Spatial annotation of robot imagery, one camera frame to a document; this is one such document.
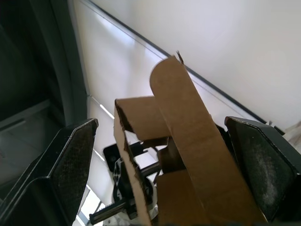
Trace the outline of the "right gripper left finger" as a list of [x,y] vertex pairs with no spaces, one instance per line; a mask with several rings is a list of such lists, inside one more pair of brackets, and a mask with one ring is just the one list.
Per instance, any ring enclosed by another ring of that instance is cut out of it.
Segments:
[[56,134],[5,197],[2,226],[71,226],[88,180],[98,120],[87,119]]

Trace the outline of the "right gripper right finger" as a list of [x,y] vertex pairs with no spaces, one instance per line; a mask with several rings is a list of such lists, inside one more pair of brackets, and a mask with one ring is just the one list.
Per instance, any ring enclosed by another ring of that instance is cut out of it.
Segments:
[[272,126],[227,116],[238,164],[268,222],[301,220],[301,155]]

